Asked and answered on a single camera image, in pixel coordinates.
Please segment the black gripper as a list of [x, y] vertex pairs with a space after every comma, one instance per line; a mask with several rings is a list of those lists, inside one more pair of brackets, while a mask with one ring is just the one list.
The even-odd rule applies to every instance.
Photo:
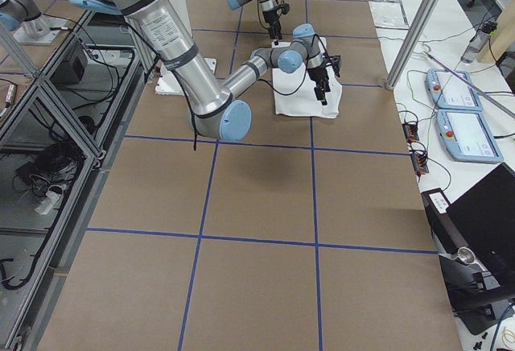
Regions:
[[334, 72], [336, 77], [340, 77], [340, 67], [340, 55], [323, 55], [323, 60], [320, 65], [307, 69], [308, 76], [315, 82], [315, 96], [321, 105], [328, 104], [326, 93], [331, 91], [328, 68]]
[[278, 43], [282, 38], [280, 17], [289, 13], [290, 5], [284, 1], [266, 0], [260, 2], [260, 7], [266, 23], [266, 29], [270, 33], [270, 39], [273, 43]]

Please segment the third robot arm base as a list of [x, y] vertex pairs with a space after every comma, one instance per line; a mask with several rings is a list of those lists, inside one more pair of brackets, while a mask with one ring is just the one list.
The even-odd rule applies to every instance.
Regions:
[[47, 17], [34, 0], [1, 0], [1, 24], [23, 45], [49, 45], [68, 20]]

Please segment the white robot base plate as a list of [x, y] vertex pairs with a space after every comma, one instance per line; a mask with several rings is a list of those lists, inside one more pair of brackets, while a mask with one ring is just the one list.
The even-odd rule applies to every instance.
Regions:
[[[202, 75], [216, 78], [216, 59], [203, 58], [197, 55], [193, 60], [186, 63], [182, 69], [187, 69], [189, 72], [201, 72]], [[179, 81], [173, 74], [173, 71], [167, 69], [165, 62], [162, 60], [160, 63], [160, 78], [158, 79], [155, 92], [158, 95], [182, 95], [183, 91], [179, 86]]]

